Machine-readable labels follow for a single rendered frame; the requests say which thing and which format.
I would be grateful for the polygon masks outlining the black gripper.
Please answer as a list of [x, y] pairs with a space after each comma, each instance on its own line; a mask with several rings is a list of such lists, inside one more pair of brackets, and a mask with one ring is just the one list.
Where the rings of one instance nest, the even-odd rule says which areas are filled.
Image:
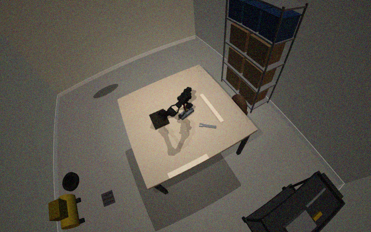
[[[177, 97], [177, 100], [180, 100], [180, 96], [179, 97]], [[188, 99], [188, 98], [187, 98]], [[185, 106], [187, 109], [190, 109], [192, 106], [193, 106], [193, 104], [192, 103], [188, 103], [188, 100], [185, 100], [184, 101], [184, 104], [186, 103], [187, 105]]]

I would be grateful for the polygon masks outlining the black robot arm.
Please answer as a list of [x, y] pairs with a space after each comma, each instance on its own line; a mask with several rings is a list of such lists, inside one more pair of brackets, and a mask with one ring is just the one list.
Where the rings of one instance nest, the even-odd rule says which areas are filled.
[[[178, 112], [179, 112], [179, 109], [182, 107], [182, 104], [184, 103], [184, 101], [187, 99], [189, 101], [189, 99], [191, 99], [191, 91], [192, 91], [192, 88], [190, 87], [187, 87], [186, 89], [184, 89], [184, 91], [181, 93], [180, 95], [180, 100], [174, 104], [174, 105], [171, 105], [167, 111], [166, 110], [163, 110], [163, 111], [160, 111], [158, 113], [158, 116], [160, 117], [160, 119], [164, 120], [167, 116], [175, 116]], [[172, 106], [177, 106], [178, 107], [178, 111], [176, 112]]]

